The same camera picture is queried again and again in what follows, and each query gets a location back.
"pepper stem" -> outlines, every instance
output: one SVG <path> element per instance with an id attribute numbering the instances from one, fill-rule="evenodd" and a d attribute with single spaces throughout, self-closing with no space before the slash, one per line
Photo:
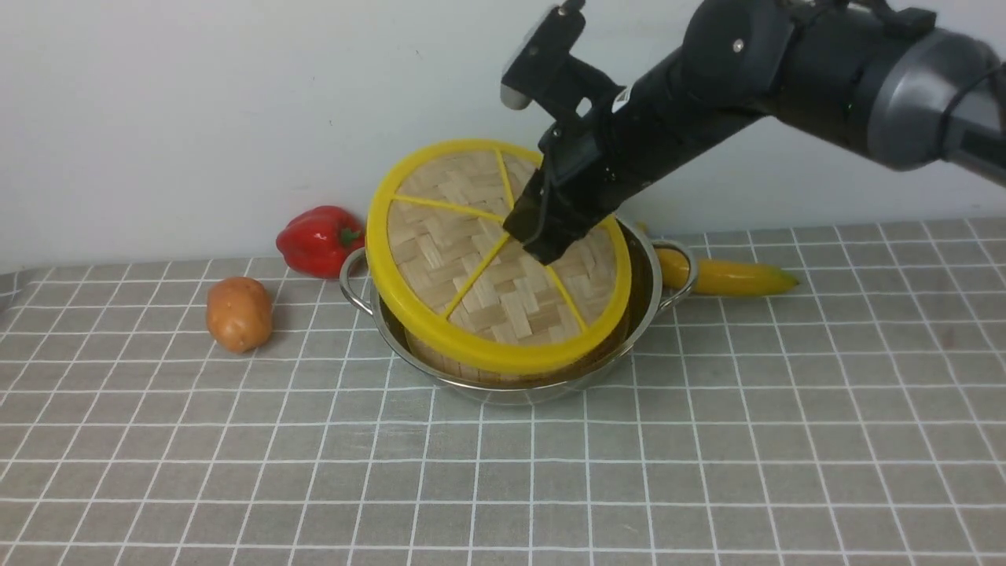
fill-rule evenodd
<path id="1" fill-rule="evenodd" d="M 349 245 L 359 236 L 359 231 L 353 231 L 348 227 L 344 227 L 342 228 L 342 231 L 339 232 L 339 241 L 341 241 L 343 245 Z"/>

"woven bamboo surface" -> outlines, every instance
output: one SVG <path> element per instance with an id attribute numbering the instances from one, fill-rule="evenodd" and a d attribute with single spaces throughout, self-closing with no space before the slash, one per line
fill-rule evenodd
<path id="1" fill-rule="evenodd" d="M 500 225 L 511 207 L 500 161 L 510 190 L 518 192 L 534 164 L 512 155 L 468 151 L 416 168 L 398 189 L 405 199 L 388 211 L 391 254 L 423 304 L 468 333 L 507 345 L 567 342 L 611 301 L 614 244 L 606 230 L 595 229 L 550 272 Z"/>

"pot handle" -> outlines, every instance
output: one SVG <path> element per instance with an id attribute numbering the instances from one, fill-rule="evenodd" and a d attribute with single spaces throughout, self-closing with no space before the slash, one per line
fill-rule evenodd
<path id="1" fill-rule="evenodd" d="M 342 268 L 339 269 L 339 289 L 342 290 L 342 297 L 346 298 L 346 301 L 349 302 L 350 305 L 364 314 L 373 317 L 374 312 L 370 309 L 370 306 L 368 306 L 367 303 L 364 302 L 362 298 L 357 296 L 356 293 L 353 292 L 353 289 L 349 287 L 349 271 L 353 269 L 353 266 L 355 266 L 361 258 L 363 258 L 363 253 L 365 252 L 365 247 L 353 249 L 353 251 L 346 257 L 346 260 L 343 261 Z"/>
<path id="2" fill-rule="evenodd" d="M 673 295 L 661 299 L 660 305 L 657 306 L 657 315 L 663 315 L 674 306 L 683 302 L 685 298 L 691 295 L 692 290 L 695 289 L 695 285 L 698 281 L 698 258 L 694 253 L 692 253 L 691 249 L 689 249 L 687 245 L 673 239 L 655 239 L 653 241 L 653 246 L 658 249 L 674 249 L 684 255 L 685 260 L 688 261 L 688 277 L 685 279 L 684 287 L 675 292 Z"/>

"potato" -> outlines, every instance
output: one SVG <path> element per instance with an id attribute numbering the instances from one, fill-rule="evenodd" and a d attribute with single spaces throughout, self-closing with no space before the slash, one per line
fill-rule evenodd
<path id="1" fill-rule="evenodd" d="M 206 329 L 224 350 L 243 354 L 273 335 L 273 302 L 262 282 L 250 276 L 227 276 L 209 289 Z"/>

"white wall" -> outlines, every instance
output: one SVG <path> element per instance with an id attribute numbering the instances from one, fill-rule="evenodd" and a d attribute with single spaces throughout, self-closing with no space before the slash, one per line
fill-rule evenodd
<path id="1" fill-rule="evenodd" d="M 698 0 L 616 4 L 588 2 L 575 53 L 628 82 L 678 45 Z M 919 4 L 1006 53 L 1002 0 Z M 505 109 L 499 77 L 545 5 L 0 2 L 0 271 L 273 253 L 310 206 L 365 214 L 424 145 L 533 147 L 548 120 Z M 949 166 L 892 174 L 765 121 L 625 211 L 665 232 L 807 225 L 1001 213 L 1006 190 Z"/>

